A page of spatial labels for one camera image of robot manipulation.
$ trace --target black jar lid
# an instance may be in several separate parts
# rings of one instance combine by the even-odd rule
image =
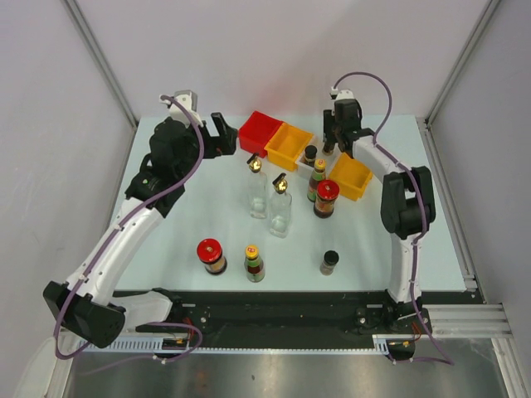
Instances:
[[[339,261],[339,255],[337,251],[329,250],[324,253],[324,261],[328,265],[336,265]]]
[[[314,159],[317,156],[317,148],[314,145],[308,145],[304,149],[304,155],[309,159]]]

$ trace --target bottle cap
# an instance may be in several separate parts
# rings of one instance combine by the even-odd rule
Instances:
[[[282,172],[274,181],[273,187],[275,187],[276,193],[284,193],[288,189],[288,182],[285,179],[285,172]]]
[[[258,153],[253,153],[247,164],[252,172],[259,172],[262,169],[262,161],[258,158]]]
[[[324,159],[317,159],[315,161],[315,166],[314,166],[315,170],[317,170],[318,172],[322,172],[325,168],[326,168],[326,160]]]
[[[222,246],[215,239],[208,238],[197,245],[197,257],[203,263],[213,263],[219,260],[222,255]]]
[[[246,247],[246,257],[249,260],[254,260],[258,257],[258,248],[254,245],[248,245]]]
[[[332,201],[339,196],[339,185],[332,180],[323,180],[317,186],[317,195],[325,201]]]
[[[314,145],[308,145],[304,149],[304,155],[308,159],[315,159],[315,157],[317,156],[317,148]]]
[[[324,253],[324,262],[328,265],[336,265],[339,261],[339,255],[336,251],[329,250]]]

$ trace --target gray floor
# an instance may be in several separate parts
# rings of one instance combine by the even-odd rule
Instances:
[[[198,354],[162,366],[129,362],[82,376],[125,358],[83,354],[76,361],[66,397],[449,397],[503,398],[505,392],[490,340],[448,340],[456,365],[393,366],[385,357],[345,355]],[[422,341],[417,355],[435,354]]]

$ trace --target white table surface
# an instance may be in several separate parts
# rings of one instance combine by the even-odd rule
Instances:
[[[226,119],[238,128],[246,120]],[[322,135],[320,116],[279,119]],[[381,119],[381,116],[365,116],[363,126],[375,129]],[[159,117],[140,120],[121,192],[138,172],[143,156],[149,152],[153,128],[162,120]],[[210,118],[207,124],[211,133],[217,134]],[[391,117],[379,142],[410,166],[428,165],[416,120],[411,115]],[[376,178],[371,180],[360,200],[339,197],[335,213],[321,220],[306,199],[308,181],[287,172],[289,192],[293,196],[292,221],[288,236],[280,239],[269,233],[267,220],[256,220],[248,214],[241,182],[249,172],[246,166],[249,156],[238,144],[233,156],[202,162],[166,220],[139,248],[117,289],[367,291],[387,288],[391,241],[380,220],[382,184]],[[266,160],[263,170],[271,194],[270,182],[284,170]],[[114,212],[123,198],[119,196]],[[437,193],[436,211],[436,220],[422,245],[421,289],[463,291],[465,284]],[[222,275],[208,274],[197,258],[197,244],[207,237],[222,244],[228,261],[227,271]],[[265,264],[265,278],[258,284],[247,280],[243,267],[244,250],[249,244],[259,247]],[[339,253],[339,263],[332,275],[323,276],[319,265],[327,250]]]

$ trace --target gold bottle cap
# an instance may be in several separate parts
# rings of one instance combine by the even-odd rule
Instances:
[[[285,179],[285,172],[282,172],[274,181],[273,187],[275,187],[276,193],[284,193],[288,189],[288,182]]]
[[[324,159],[317,159],[315,161],[315,170],[322,172],[326,168],[326,160]]]
[[[258,158],[258,153],[253,153],[247,164],[252,172],[259,172],[262,169],[262,161]]]
[[[246,257],[249,260],[254,260],[258,257],[258,248],[254,245],[248,245],[246,247]]]

